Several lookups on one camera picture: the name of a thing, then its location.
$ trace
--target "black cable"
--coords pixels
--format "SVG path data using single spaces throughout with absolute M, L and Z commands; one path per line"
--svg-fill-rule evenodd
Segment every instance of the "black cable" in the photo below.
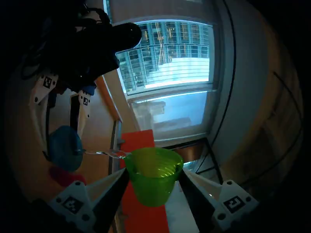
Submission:
M 271 171 L 272 169 L 274 169 L 277 165 L 280 164 L 280 162 L 282 162 L 285 157 L 289 154 L 289 152 L 293 149 L 293 147 L 295 146 L 297 140 L 299 139 L 299 136 L 302 132 L 302 129 L 303 129 L 303 118 L 302 118 L 302 113 L 299 109 L 299 105 L 292 93 L 292 91 L 288 88 L 288 86 L 286 85 L 286 83 L 281 79 L 281 77 L 276 73 L 276 72 L 273 72 L 273 74 L 275 75 L 275 77 L 277 77 L 277 79 L 282 83 L 282 85 L 285 87 L 285 89 L 287 90 L 287 92 L 289 93 L 291 99 L 293 100 L 294 102 L 294 105 L 295 105 L 295 108 L 297 110 L 297 113 L 299 115 L 299 120 L 300 120 L 300 129 L 293 141 L 293 143 L 289 146 L 289 148 L 286 150 L 286 152 L 277 160 L 275 161 L 270 167 L 268 167 L 267 169 L 265 169 L 263 172 L 261 172 L 259 175 L 255 176 L 255 177 L 252 177 L 252 178 L 249 178 L 248 180 L 244 181 L 243 183 L 241 183 L 240 185 L 241 186 L 244 186 L 248 183 L 251 183 L 259 178 L 261 178 L 263 175 L 265 175 L 267 172 Z
M 197 174 L 199 175 L 199 174 L 201 174 L 201 173 L 203 173 L 203 172 L 208 172 L 208 171 L 211 171 L 211 170 L 214 170 L 214 169 L 215 169 L 215 166 L 212 166 L 212 167 L 209 167 L 209 168 L 207 168 L 207 169 L 204 169 L 203 171 L 197 172 Z
M 50 157 L 50 135 L 49 135 L 49 125 L 50 125 L 50 105 L 49 105 L 49 99 L 47 101 L 47 107 L 46 107 L 46 115 L 45 115 L 45 141 L 46 141 L 46 153 L 44 153 L 44 156 L 46 160 L 51 161 Z
M 226 103 L 226 106 L 225 106 L 225 111 L 222 115 L 222 119 L 220 121 L 220 124 L 218 126 L 218 129 L 216 131 L 216 135 L 211 143 L 211 148 L 213 147 L 215 141 L 216 141 L 216 138 L 218 137 L 218 134 L 219 134 L 219 131 L 220 131 L 220 128 L 224 122 L 224 119 L 225 119 L 225 116 L 227 114 L 227 110 L 228 110 L 228 107 L 229 107 L 229 103 L 230 103 L 230 99 L 231 99 L 231 95 L 232 95 L 232 90 L 233 90 L 233 83 L 234 83 L 234 78 L 235 78 L 235 73 L 236 73 L 236 34 L 235 34 L 235 29 L 234 29 L 234 24 L 233 24 L 233 19 L 232 19 L 232 15 L 231 15 L 231 12 L 229 10 L 229 7 L 226 3 L 225 0 L 223 0 L 224 2 L 224 5 L 227 9 L 227 13 L 228 13 L 228 16 L 229 16 L 229 19 L 230 19 L 230 25 L 231 25 L 231 29 L 232 29 L 232 37 L 233 37 L 233 70 L 232 70 L 232 79 L 231 79 L 231 85 L 230 85 L 230 90 L 229 90 L 229 95 L 228 95 L 228 100 L 227 100 L 227 103 Z M 204 159 L 202 160 L 202 162 L 200 163 L 200 166 L 198 167 L 196 173 L 198 172 L 198 170 L 201 168 L 202 164 L 204 163 L 205 159 L 207 158 L 209 153 L 206 154 L 206 156 L 204 157 Z

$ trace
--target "window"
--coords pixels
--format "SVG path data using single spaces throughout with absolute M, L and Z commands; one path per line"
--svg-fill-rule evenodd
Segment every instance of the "window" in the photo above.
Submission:
M 137 24 L 140 44 L 117 57 L 140 129 L 153 129 L 155 140 L 203 134 L 211 109 L 207 100 L 215 98 L 209 57 L 213 28 L 186 21 Z
M 212 81 L 208 57 L 211 26 L 179 21 L 138 25 L 142 30 L 140 45 L 117 54 L 121 74 L 125 74 L 124 70 L 131 73 L 132 78 L 127 73 L 122 76 L 129 96 L 173 85 Z M 123 53 L 128 53 L 128 60 Z
M 104 3 L 104 10 L 108 14 L 110 23 L 112 23 L 112 17 L 111 17 L 111 13 L 110 13 L 110 2 L 109 2 L 109 0 L 104 0 L 103 3 Z

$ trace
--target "blue part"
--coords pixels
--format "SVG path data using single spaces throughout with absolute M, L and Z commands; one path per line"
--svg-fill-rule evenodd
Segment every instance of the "blue part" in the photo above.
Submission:
M 95 88 L 96 85 L 94 84 L 94 86 L 86 86 L 86 87 L 82 87 L 82 91 L 85 91 L 86 93 L 88 93 L 89 95 L 93 96 L 95 93 Z
M 83 159 L 82 142 L 77 132 L 64 125 L 49 136 L 51 162 L 68 171 L 77 170 Z

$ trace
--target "green plastic cup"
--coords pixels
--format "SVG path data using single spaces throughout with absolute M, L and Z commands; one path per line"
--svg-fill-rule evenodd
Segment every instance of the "green plastic cup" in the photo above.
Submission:
M 142 148 L 124 160 L 138 201 L 149 207 L 164 205 L 183 168 L 182 157 L 167 149 Z

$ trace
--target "building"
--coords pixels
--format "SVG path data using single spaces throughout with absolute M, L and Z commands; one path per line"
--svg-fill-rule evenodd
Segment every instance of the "building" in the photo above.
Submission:
M 138 25 L 140 44 L 117 54 L 128 94 L 192 80 L 208 81 L 210 26 L 185 21 Z

